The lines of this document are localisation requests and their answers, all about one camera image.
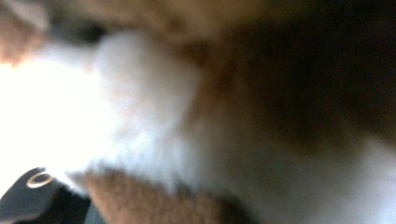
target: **animal fur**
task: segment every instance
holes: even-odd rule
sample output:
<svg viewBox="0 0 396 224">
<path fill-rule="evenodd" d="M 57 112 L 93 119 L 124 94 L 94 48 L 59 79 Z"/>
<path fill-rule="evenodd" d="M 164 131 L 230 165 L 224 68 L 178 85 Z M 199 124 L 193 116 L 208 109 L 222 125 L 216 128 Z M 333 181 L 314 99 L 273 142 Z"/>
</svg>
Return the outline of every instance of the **animal fur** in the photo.
<svg viewBox="0 0 396 224">
<path fill-rule="evenodd" d="M 43 2 L 115 33 L 40 53 L 72 68 L 42 77 L 64 93 L 40 136 L 75 190 L 117 170 L 235 198 L 259 221 L 396 221 L 391 1 Z"/>
</svg>

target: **black object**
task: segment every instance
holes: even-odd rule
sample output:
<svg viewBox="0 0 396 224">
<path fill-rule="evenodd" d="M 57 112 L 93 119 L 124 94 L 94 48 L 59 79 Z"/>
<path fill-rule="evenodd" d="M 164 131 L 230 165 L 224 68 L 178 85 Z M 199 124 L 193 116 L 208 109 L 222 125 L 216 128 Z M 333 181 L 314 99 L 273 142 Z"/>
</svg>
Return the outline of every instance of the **black object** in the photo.
<svg viewBox="0 0 396 224">
<path fill-rule="evenodd" d="M 82 224 L 90 203 L 36 168 L 21 176 L 1 199 L 0 222 Z"/>
</svg>

